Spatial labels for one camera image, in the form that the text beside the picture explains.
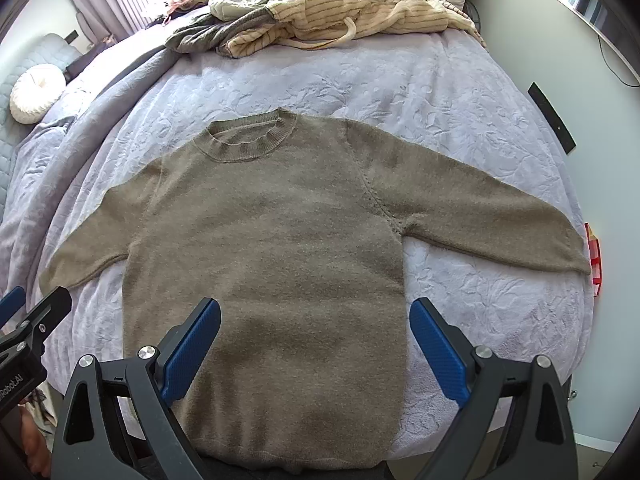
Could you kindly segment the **person's left hand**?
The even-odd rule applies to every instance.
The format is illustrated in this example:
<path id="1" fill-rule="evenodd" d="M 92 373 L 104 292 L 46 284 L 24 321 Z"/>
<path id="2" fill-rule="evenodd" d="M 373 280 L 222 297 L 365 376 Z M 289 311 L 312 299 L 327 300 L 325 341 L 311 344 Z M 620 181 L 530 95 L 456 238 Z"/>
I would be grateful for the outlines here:
<path id="1" fill-rule="evenodd" d="M 21 410 L 21 444 L 27 457 L 27 466 L 33 474 L 49 478 L 51 453 L 46 440 L 28 411 Z"/>

